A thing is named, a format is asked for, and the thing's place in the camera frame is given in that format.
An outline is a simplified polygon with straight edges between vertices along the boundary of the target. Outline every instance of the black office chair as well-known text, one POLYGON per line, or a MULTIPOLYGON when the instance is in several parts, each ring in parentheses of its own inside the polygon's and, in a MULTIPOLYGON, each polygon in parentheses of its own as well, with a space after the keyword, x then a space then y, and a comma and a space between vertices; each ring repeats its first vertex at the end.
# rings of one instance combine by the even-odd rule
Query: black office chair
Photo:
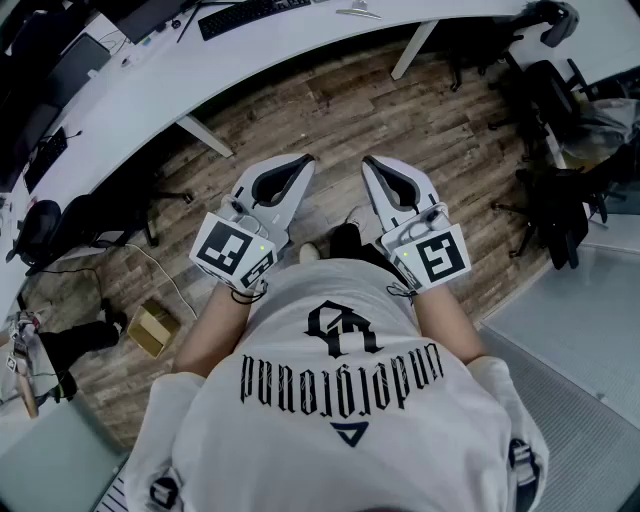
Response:
POLYGON ((540 36, 540 42, 555 48, 576 30, 580 16, 571 5, 553 0, 530 2, 523 11, 510 19, 466 18, 444 20, 438 24, 429 38, 444 38, 448 41, 455 82, 451 90, 456 92, 461 84, 462 61, 470 61, 478 66, 478 73, 484 75, 494 62, 505 57, 515 41, 524 39, 516 34, 524 28, 544 23, 551 25, 540 36))
POLYGON ((179 198, 187 203, 190 194, 174 194, 150 190, 134 202, 122 197, 104 202, 100 194, 76 197, 60 214, 54 201, 39 201, 29 210, 21 224, 20 235, 7 255, 15 256, 29 266, 27 276, 41 272, 78 246, 109 248, 123 246, 137 231, 143 230, 151 247, 158 238, 151 235, 147 211, 154 198, 179 198), (120 233, 116 240, 102 238, 105 233, 120 233))
POLYGON ((92 194, 95 202, 103 204, 104 231, 122 231, 115 242, 96 242, 97 246, 124 245, 133 233, 143 231, 150 247, 158 246, 158 238, 151 233, 148 212, 156 199, 180 199, 186 204, 193 201, 189 192, 163 192, 158 190, 162 155, 139 152, 107 178, 92 194))
POLYGON ((494 210, 506 210, 528 217, 528 226, 520 247, 510 251, 511 258, 522 256, 527 245, 538 232, 541 245, 547 247, 555 268, 569 262, 578 266, 577 248, 589 231, 587 215, 580 194, 588 190, 581 175, 561 175, 559 169, 550 168, 540 177, 520 169, 516 177, 525 185, 529 206, 521 208, 492 203, 494 210))
MULTIPOLYGON (((555 66, 548 60, 541 60, 531 64, 526 71, 522 71, 515 59, 509 54, 507 62, 512 69, 514 83, 510 89, 501 86, 500 83, 490 84, 491 89, 499 89, 510 98, 517 97, 524 104, 518 105, 518 112, 531 110, 531 102, 535 103, 535 112, 539 116, 540 123, 549 123, 558 141, 562 141, 566 134, 580 120, 580 105, 571 92, 580 84, 589 98, 594 101, 595 95, 587 85, 572 59, 568 59, 569 66, 574 72, 569 81, 565 81, 555 66)), ((490 130, 496 130, 501 126, 521 121, 521 115, 509 116, 498 122, 489 123, 490 130)))
POLYGON ((20 234, 13 242, 13 249, 6 256, 9 263, 15 256, 29 267, 38 265, 47 258, 49 240, 60 221, 61 212, 55 201, 38 201, 22 222, 18 223, 20 234))

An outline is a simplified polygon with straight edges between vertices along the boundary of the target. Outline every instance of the cardboard box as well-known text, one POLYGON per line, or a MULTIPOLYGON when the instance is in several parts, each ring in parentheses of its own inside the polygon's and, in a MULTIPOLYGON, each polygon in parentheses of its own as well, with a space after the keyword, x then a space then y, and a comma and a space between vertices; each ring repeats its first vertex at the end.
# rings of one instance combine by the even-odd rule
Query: cardboard box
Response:
POLYGON ((138 308, 127 333, 153 358, 158 358, 176 337, 180 324, 155 301, 138 308))

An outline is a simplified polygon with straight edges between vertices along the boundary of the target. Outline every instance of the black pants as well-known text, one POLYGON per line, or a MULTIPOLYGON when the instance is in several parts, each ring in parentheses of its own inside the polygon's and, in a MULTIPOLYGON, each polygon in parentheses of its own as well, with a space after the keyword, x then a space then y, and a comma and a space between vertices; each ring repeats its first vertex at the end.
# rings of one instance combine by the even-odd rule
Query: black pants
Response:
POLYGON ((118 330, 105 322, 92 322, 59 333, 42 332, 39 335, 51 366, 60 380, 59 386, 45 396, 38 397, 39 405, 44 403, 48 396, 52 396, 56 402, 60 398, 70 400, 78 391, 76 382, 69 373, 71 365, 87 352, 113 347, 120 338, 118 330))
POLYGON ((331 235, 329 258, 347 258, 362 260, 391 272, 400 282, 407 286, 407 281, 380 252, 371 244, 362 245, 360 231, 353 224, 338 226, 331 235))

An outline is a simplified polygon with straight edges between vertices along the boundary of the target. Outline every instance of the desk surface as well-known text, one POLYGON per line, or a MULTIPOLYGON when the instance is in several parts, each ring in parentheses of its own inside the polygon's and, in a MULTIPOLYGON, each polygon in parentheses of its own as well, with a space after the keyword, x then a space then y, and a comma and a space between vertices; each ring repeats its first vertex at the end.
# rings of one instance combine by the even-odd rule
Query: desk surface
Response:
MULTIPOLYGON (((22 181, 11 194, 11 229, 0 238, 0 316, 24 282, 26 266, 4 262, 31 198, 51 199, 61 209, 90 193, 151 138, 205 101, 275 64, 315 48, 383 28, 464 16, 520 12, 524 0, 369 0, 382 19, 336 14, 350 0, 329 0, 294 9, 203 41, 197 23, 179 44, 179 31, 152 36, 148 46, 125 46, 67 106, 60 118, 68 149, 29 196, 22 181), (132 62, 122 67, 124 58, 132 62)), ((204 17, 221 7, 202 9, 204 17)))

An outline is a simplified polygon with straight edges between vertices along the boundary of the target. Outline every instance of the wooden floor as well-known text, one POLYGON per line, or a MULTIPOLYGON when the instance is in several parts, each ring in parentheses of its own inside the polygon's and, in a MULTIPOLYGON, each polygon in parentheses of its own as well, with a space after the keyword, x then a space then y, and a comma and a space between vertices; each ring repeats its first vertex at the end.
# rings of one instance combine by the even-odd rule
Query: wooden floor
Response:
MULTIPOLYGON (((491 132, 489 120, 508 113, 499 93, 487 87, 501 72, 486 77, 464 73, 457 92, 448 63, 438 55, 420 55, 405 76, 394 82, 389 73, 406 41, 387 42, 360 50, 354 45, 332 47, 320 55, 259 75, 205 105, 196 113, 236 156, 224 159, 202 143, 170 128, 144 151, 166 155, 165 190, 190 190, 195 201, 156 203, 155 225, 161 244, 146 247, 175 279, 187 301, 199 311, 214 282, 194 267, 188 254, 207 211, 215 211, 222 196, 249 165, 291 152, 317 159, 316 176, 291 225, 295 245, 282 265, 295 262, 300 244, 323 240, 355 205, 368 204, 360 177, 366 154, 404 160, 426 172, 448 205, 453 222, 462 225, 473 264, 468 276, 453 288, 466 311, 478 319, 526 281, 547 260, 532 244, 526 256, 510 260, 523 234, 523 218, 490 209, 492 201, 522 201, 514 172, 522 166, 523 144, 513 127, 491 132)), ((177 341, 153 360, 130 339, 113 349, 84 356, 73 367, 82 394, 113 434, 125 445, 135 442, 153 380, 171 365, 175 350, 192 324, 172 285, 155 264, 132 248, 110 250, 58 268, 95 267, 103 294, 130 317, 149 297, 163 304, 182 323, 177 341)), ((45 300, 45 328, 58 331, 93 320, 98 292, 90 273, 41 275, 30 281, 29 307, 45 300)))

